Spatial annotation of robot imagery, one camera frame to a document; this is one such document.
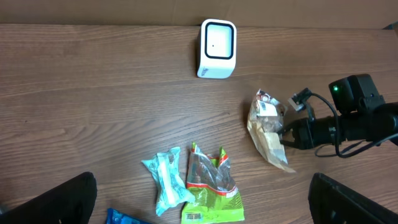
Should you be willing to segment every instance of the black device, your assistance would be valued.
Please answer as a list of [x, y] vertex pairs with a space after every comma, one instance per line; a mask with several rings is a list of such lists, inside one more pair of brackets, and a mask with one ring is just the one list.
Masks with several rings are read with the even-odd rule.
[[[322, 96], [312, 93], [308, 88], [294, 95], [289, 103], [296, 111], [307, 109], [308, 117], [298, 119], [286, 125], [278, 133], [292, 132], [294, 141], [281, 140], [281, 143], [297, 149], [313, 149], [322, 144], [333, 144], [336, 154], [318, 156], [343, 158], [354, 156], [370, 147], [379, 146], [382, 142], [391, 140], [398, 145], [398, 103], [386, 103], [379, 94], [370, 75], [352, 75], [329, 84], [329, 89], [335, 102], [337, 115], [333, 106]], [[315, 118], [313, 108], [307, 103], [311, 96], [316, 96], [325, 102], [333, 112], [333, 117]], [[366, 146], [344, 154], [359, 143], [340, 152], [342, 141], [369, 141]]]
[[94, 175], [84, 172], [0, 215], [0, 223], [87, 224], [96, 197]]
[[314, 224], [398, 223], [398, 215], [332, 178], [316, 173], [308, 194]]

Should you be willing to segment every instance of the wooden table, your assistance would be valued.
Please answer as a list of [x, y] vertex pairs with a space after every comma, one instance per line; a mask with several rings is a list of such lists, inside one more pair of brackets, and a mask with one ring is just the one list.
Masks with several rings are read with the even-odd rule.
[[[398, 212], [392, 143], [350, 159], [286, 149], [297, 171], [288, 174], [264, 161], [246, 130], [259, 88], [284, 103], [305, 87], [331, 101], [330, 82], [369, 73], [387, 102], [398, 101], [393, 30], [240, 28], [236, 69], [225, 80], [196, 77], [198, 30], [0, 25], [0, 201], [16, 207], [88, 170], [98, 181], [90, 223], [103, 223], [108, 207], [178, 223], [181, 205], [156, 216], [155, 183], [141, 160], [180, 146], [185, 179], [196, 141], [209, 153], [226, 149], [246, 223], [311, 223], [315, 172]], [[331, 115], [310, 102], [319, 118]]]

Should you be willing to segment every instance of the blue package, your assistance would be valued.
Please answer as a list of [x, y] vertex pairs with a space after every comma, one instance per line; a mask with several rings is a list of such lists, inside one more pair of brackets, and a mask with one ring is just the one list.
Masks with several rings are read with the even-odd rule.
[[150, 224], [139, 220], [138, 218], [130, 217], [113, 208], [108, 208], [108, 216], [106, 217], [106, 224]]

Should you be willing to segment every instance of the barcode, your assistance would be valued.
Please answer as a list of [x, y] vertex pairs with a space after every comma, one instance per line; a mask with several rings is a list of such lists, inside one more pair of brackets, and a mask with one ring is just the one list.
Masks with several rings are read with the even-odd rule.
[[260, 104], [263, 110], [267, 110], [267, 106], [264, 102], [260, 102]]
[[187, 218], [187, 220], [189, 220], [189, 221], [193, 221], [193, 220], [195, 220], [195, 221], [197, 221], [197, 220], [202, 220], [201, 213], [189, 213], [189, 214], [187, 214], [186, 218]]

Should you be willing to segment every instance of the snack wrapper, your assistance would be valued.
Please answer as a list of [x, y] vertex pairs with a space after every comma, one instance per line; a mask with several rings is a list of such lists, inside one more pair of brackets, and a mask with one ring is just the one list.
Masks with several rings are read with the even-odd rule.
[[195, 201], [185, 204], [181, 224], [244, 220], [241, 195], [229, 169], [230, 160], [222, 147], [220, 156], [212, 157], [192, 144], [187, 189]]
[[287, 107], [268, 93], [259, 90], [248, 116], [248, 130], [256, 149], [272, 165], [286, 172], [295, 172], [287, 164], [285, 148], [276, 133], [283, 128]]
[[106, 217], [106, 224], [150, 224], [121, 213], [113, 208], [108, 208], [108, 216]]
[[184, 186], [178, 171], [180, 148], [157, 153], [152, 159], [141, 161], [152, 173], [157, 186], [156, 215], [161, 216], [168, 208], [181, 202], [194, 202], [195, 197]]

